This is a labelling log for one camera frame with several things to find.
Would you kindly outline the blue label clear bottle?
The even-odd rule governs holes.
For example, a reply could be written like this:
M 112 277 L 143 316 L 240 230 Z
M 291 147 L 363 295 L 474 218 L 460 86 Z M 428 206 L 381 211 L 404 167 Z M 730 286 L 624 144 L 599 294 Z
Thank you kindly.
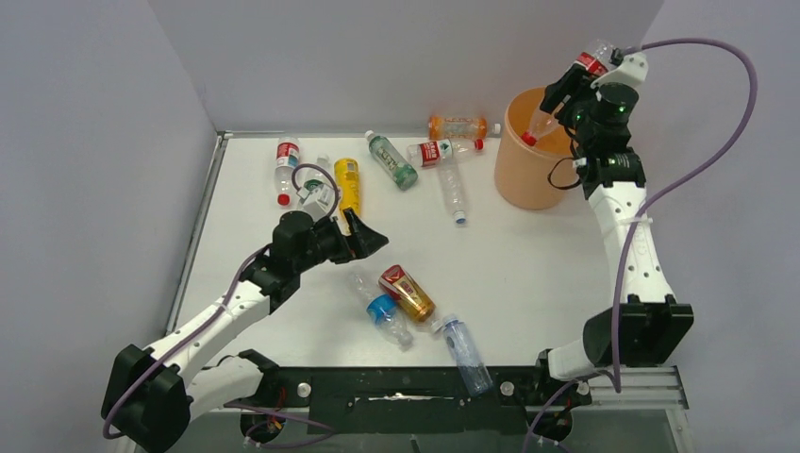
M 375 329 L 401 350 L 410 349 L 413 346 L 413 336 L 397 303 L 359 269 L 351 271 L 346 282 Z

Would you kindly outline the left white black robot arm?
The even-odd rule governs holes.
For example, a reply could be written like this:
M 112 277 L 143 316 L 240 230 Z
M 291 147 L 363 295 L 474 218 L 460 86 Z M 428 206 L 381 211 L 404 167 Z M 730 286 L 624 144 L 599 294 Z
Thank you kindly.
M 344 218 L 346 232 L 328 216 L 315 220 L 299 210 L 283 214 L 271 242 L 244 260 L 221 298 L 147 347 L 130 344 L 121 350 L 101 406 L 103 437 L 165 452 L 198 416 L 256 394 L 268 371 L 261 355 L 248 353 L 211 370 L 206 365 L 288 301 L 303 273 L 326 261 L 364 260 L 389 243 L 353 210 Z

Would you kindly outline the red label red cap bottle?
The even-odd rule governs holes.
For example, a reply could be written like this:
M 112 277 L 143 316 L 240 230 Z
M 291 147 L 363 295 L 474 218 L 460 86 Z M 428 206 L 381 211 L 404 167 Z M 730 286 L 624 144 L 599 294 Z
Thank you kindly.
M 584 50 L 575 58 L 573 63 L 578 63 L 584 66 L 591 73 L 591 84 L 594 80 L 606 74 L 610 69 L 614 68 L 612 64 L 612 57 L 615 47 L 612 43 L 606 40 L 595 40 L 588 44 Z M 537 108 L 531 115 L 529 125 L 525 132 L 521 135 L 521 139 L 529 146 L 534 146 L 543 137 L 556 130 L 559 126 L 558 116 L 562 109 L 567 108 L 571 101 L 566 105 L 560 106 L 553 114 L 545 113 Z

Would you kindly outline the clear bottle blue cap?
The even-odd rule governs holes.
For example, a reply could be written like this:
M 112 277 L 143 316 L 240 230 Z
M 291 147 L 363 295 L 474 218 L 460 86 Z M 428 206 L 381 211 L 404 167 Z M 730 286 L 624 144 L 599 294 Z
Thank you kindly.
M 467 223 L 465 192 L 455 159 L 443 159 L 437 167 L 437 176 L 447 212 L 457 226 L 465 226 Z

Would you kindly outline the light blue tinted bottle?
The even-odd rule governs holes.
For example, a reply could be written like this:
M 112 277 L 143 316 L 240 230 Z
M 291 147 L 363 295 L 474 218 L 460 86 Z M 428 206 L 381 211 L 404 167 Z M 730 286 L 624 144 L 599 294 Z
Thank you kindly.
M 442 335 L 470 396 L 492 388 L 492 377 L 466 324 L 455 315 L 442 319 Z

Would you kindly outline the yellow juice bottle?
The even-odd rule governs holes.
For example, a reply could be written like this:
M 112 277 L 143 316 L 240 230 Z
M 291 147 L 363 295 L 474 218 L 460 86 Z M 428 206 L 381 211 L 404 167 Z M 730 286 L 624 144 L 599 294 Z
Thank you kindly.
M 361 215 L 360 175 L 358 162 L 355 159 L 338 159 L 334 163 L 334 175 L 338 185 L 340 201 L 338 215 L 340 224 L 346 234 L 350 233 L 344 212 L 351 209 L 357 216 Z

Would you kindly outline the red gold drink bottle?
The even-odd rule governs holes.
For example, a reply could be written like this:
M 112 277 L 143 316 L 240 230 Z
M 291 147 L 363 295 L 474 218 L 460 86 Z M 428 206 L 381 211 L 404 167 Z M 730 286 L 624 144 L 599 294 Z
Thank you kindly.
M 419 283 L 399 264 L 386 269 L 378 285 L 417 327 L 430 333 L 441 329 L 437 306 Z

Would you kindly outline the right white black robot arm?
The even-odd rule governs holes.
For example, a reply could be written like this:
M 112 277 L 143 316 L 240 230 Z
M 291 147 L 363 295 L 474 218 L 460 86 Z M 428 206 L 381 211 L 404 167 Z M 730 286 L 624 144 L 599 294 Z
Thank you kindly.
M 571 139 L 576 184 L 601 228 L 613 286 L 609 308 L 585 322 L 578 340 L 547 350 L 547 366 L 531 376 L 532 394 L 545 403 L 564 395 L 573 378 L 663 364 L 694 321 L 660 265 L 642 161 L 629 144 L 639 95 L 624 82 L 598 85 L 597 77 L 574 63 L 540 104 Z

